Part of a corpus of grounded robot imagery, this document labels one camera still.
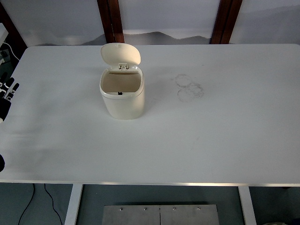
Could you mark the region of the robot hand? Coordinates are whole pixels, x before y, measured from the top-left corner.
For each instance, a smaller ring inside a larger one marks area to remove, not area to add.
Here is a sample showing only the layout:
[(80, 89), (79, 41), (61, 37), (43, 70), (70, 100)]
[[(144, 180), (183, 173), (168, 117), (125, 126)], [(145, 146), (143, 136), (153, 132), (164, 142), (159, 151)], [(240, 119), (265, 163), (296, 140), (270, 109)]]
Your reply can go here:
[(7, 72), (4, 72), (0, 78), (0, 122), (2, 123), (9, 112), (11, 107), (11, 100), (15, 95), (15, 92), (19, 88), (19, 83), (16, 83), (12, 88), (12, 84), (15, 81), (13, 77), (6, 80), (8, 76)]

